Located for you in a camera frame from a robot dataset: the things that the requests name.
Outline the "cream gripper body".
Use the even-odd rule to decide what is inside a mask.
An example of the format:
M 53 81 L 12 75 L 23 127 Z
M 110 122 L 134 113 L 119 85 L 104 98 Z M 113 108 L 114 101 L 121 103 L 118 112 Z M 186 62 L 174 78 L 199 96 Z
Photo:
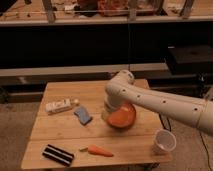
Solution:
M 101 113 L 101 118 L 106 121 L 107 118 L 116 110 L 107 100 L 104 101 L 104 107 Z

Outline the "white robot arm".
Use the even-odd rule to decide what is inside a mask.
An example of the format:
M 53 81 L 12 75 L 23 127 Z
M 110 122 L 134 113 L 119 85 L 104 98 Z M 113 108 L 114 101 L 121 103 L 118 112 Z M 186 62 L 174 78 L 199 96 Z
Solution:
M 130 71 L 121 70 L 106 83 L 104 105 L 109 113 L 130 102 L 213 136 L 213 101 L 140 88 L 134 81 Z

